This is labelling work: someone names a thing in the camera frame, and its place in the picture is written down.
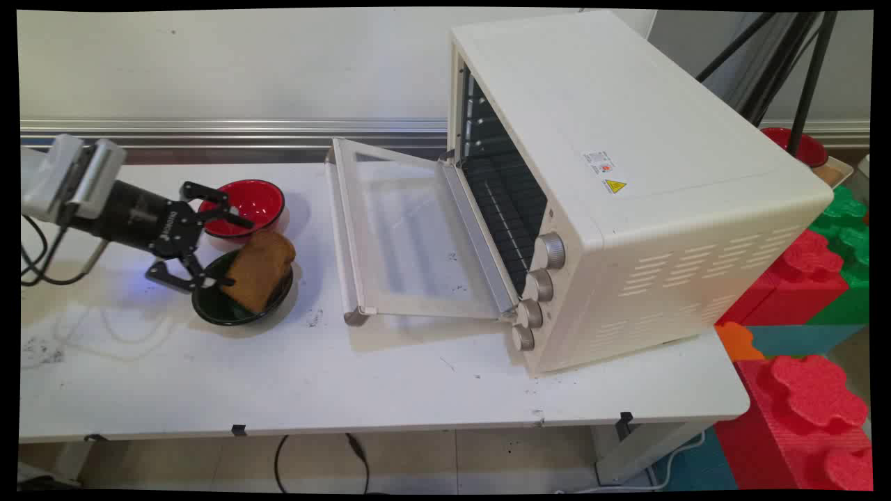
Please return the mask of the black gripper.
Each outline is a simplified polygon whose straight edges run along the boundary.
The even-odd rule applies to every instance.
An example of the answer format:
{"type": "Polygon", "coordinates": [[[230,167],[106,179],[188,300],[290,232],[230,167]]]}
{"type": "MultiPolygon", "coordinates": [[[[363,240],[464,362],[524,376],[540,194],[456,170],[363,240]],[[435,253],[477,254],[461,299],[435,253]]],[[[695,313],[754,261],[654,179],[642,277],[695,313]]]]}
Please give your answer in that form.
{"type": "Polygon", "coordinates": [[[254,222],[232,212],[227,193],[205,185],[184,183],[180,199],[170,200],[124,181],[115,181],[105,206],[96,218],[74,216],[74,228],[93,237],[118,242],[156,257],[144,277],[177,292],[192,293],[215,285],[233,286],[225,271],[204,267],[195,257],[203,225],[214,220],[251,230],[254,222]],[[211,202],[214,208],[197,212],[192,200],[211,202]],[[170,270],[178,261],[184,273],[170,270]]]}

